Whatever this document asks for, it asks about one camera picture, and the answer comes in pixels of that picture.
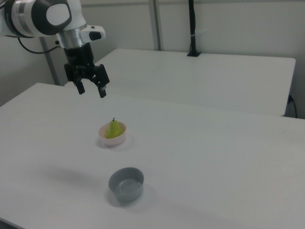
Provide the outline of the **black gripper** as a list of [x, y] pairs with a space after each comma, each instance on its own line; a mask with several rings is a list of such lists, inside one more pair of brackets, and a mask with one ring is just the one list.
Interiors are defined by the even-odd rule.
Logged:
[[94, 67], [91, 45], [87, 43], [77, 48], [64, 49], [64, 52], [68, 61], [64, 65], [67, 79], [73, 82], [78, 93], [85, 92], [81, 79], [93, 76], [92, 82], [97, 86], [100, 97], [104, 98], [107, 95], [106, 85], [110, 80], [103, 64]]

